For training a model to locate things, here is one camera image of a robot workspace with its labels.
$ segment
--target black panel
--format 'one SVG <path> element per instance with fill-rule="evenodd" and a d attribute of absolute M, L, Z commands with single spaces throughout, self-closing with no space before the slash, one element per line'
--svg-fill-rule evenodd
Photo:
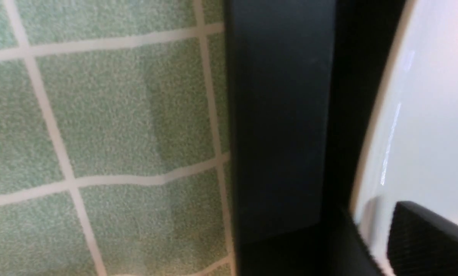
<path fill-rule="evenodd" d="M 317 225 L 242 246 L 240 276 L 323 276 Z"/>
<path fill-rule="evenodd" d="M 238 243 L 319 221 L 332 0 L 226 1 Z"/>
<path fill-rule="evenodd" d="M 374 257 L 344 208 L 333 208 L 326 231 L 329 242 L 325 249 L 326 267 L 321 275 L 384 276 Z"/>
<path fill-rule="evenodd" d="M 458 225 L 414 202 L 398 202 L 387 257 L 397 276 L 458 276 Z"/>

